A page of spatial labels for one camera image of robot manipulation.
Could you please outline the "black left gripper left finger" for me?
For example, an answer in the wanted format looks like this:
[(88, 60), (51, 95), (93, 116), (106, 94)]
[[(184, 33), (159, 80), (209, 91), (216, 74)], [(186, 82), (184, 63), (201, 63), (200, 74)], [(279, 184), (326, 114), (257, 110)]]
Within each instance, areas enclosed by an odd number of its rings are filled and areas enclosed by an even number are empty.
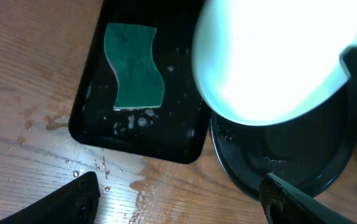
[(94, 224), (99, 199), (97, 175), (87, 172), (0, 224)]

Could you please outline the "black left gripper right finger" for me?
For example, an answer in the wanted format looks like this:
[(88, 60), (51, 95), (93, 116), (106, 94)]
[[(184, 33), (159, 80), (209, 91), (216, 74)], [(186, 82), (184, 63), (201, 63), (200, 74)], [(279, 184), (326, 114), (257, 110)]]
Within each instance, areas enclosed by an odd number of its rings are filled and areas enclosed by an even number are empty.
[(259, 199), (271, 224), (353, 223), (272, 173), (263, 178)]

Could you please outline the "light blue plate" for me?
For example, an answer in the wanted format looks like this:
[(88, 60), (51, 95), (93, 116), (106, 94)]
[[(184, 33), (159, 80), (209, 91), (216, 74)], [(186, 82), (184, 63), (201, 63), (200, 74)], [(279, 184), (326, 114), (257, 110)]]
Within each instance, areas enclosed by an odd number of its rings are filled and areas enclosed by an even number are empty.
[(193, 78), (207, 105), (239, 124), (290, 121), (351, 78), (357, 0), (207, 0), (192, 44)]

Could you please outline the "green and yellow sponge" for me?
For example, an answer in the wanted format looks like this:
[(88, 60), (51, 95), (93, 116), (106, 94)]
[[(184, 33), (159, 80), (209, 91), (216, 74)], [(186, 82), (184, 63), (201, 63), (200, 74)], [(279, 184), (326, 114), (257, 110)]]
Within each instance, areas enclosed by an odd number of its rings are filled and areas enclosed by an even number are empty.
[(152, 53), (156, 32), (155, 27), (135, 24), (109, 23), (106, 26), (104, 54), (118, 84), (115, 110), (162, 105), (165, 83)]

